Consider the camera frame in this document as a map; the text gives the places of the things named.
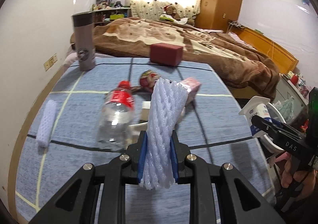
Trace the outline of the person's right hand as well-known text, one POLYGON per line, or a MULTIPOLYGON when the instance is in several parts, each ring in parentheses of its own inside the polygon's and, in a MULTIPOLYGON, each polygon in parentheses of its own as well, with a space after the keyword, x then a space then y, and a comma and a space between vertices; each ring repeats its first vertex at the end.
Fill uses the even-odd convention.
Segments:
MULTIPOLYGON (((291 175, 291 168, 292 168, 291 154, 287 152, 285 154, 286 154, 287 162, 285 164, 285 169, 282 173, 281 184, 284 188, 288 188, 289 185, 292 183, 293 179, 297 182, 300 182, 302 181, 302 179, 306 176, 308 172, 297 171, 293 175, 291 175)), ((312 170, 310 173, 308 173, 308 176, 302 182, 303 188, 300 195, 296 198, 296 201, 305 199, 313 193, 315 188, 315 183, 316 183, 316 173, 317 173, 317 170, 312 170)))

